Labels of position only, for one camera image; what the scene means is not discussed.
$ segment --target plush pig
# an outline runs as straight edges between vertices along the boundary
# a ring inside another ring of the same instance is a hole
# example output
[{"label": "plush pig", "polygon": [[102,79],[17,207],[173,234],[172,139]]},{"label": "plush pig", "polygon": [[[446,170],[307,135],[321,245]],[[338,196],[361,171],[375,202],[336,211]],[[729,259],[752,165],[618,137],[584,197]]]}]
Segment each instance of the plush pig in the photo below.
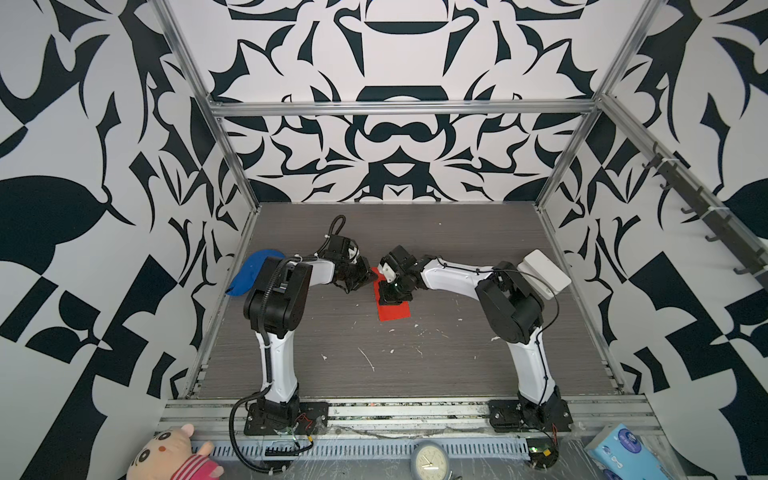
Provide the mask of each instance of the plush pig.
[{"label": "plush pig", "polygon": [[204,480],[224,473],[208,455],[214,444],[205,442],[192,454],[192,424],[160,432],[136,455],[128,467],[126,480]]}]

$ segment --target red block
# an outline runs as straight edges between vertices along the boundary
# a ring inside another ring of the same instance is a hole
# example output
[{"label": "red block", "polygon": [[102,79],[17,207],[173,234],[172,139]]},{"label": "red block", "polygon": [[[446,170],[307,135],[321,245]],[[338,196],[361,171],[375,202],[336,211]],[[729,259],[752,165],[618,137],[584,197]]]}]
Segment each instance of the red block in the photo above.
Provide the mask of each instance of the red block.
[{"label": "red block", "polygon": [[[384,276],[379,273],[379,269],[373,267],[371,270],[376,272],[376,275],[379,276],[379,280],[386,280]],[[408,306],[408,302],[403,302],[399,305],[379,305],[379,280],[373,284],[373,293],[376,296],[376,308],[379,309],[379,321],[388,322],[390,320],[409,318],[411,316],[411,307]]]}]

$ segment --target black and white patterned wall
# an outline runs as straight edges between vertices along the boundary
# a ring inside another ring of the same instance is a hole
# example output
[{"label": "black and white patterned wall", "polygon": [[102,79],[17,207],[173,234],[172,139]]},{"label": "black and white patterned wall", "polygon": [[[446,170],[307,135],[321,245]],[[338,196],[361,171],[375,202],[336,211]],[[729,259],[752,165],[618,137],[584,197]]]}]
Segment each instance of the black and white patterned wall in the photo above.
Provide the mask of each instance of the black and white patterned wall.
[{"label": "black and white patterned wall", "polygon": [[144,0],[0,7],[3,478],[124,474],[249,212]]},{"label": "black and white patterned wall", "polygon": [[578,114],[228,118],[262,201],[535,200]]},{"label": "black and white patterned wall", "polygon": [[[766,235],[768,5],[670,0],[617,90]],[[698,475],[768,475],[768,293],[601,117],[546,210],[627,390]]]},{"label": "black and white patterned wall", "polygon": [[[292,102],[590,98],[643,2],[171,4],[215,101]],[[534,200],[576,117],[229,118],[226,128],[264,201]]]},{"label": "black and white patterned wall", "polygon": [[768,5],[670,0],[615,93],[768,238]]}]

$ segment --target clock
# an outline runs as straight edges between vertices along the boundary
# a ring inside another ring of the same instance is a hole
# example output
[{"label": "clock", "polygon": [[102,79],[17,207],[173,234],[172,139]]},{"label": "clock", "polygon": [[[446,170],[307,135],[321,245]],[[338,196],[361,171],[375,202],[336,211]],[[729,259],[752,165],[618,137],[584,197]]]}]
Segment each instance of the clock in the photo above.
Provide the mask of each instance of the clock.
[{"label": "clock", "polygon": [[448,454],[434,442],[419,443],[411,457],[411,473],[414,480],[449,480]]}]

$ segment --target gray wooden table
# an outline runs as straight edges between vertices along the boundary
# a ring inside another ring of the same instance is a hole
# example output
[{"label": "gray wooden table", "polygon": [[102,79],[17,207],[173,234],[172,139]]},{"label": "gray wooden table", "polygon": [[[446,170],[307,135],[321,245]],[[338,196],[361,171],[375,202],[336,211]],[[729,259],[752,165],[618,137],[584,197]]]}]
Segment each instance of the gray wooden table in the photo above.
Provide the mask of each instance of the gray wooden table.
[{"label": "gray wooden table", "polygon": [[[532,204],[265,204],[248,254],[314,252],[337,214],[342,233],[377,265],[402,244],[417,258],[517,263],[535,249],[554,260]],[[261,386],[259,345],[233,298],[209,360],[200,398],[239,398]],[[543,335],[549,366],[564,395],[614,390],[570,290],[558,296],[558,321]],[[493,396],[517,392],[507,344],[493,340],[479,302],[445,291],[414,292],[411,318],[380,322],[372,286],[346,295],[310,289],[296,330],[295,370],[303,397]],[[545,321],[554,315],[546,306]],[[368,356],[373,368],[361,350]]]}]

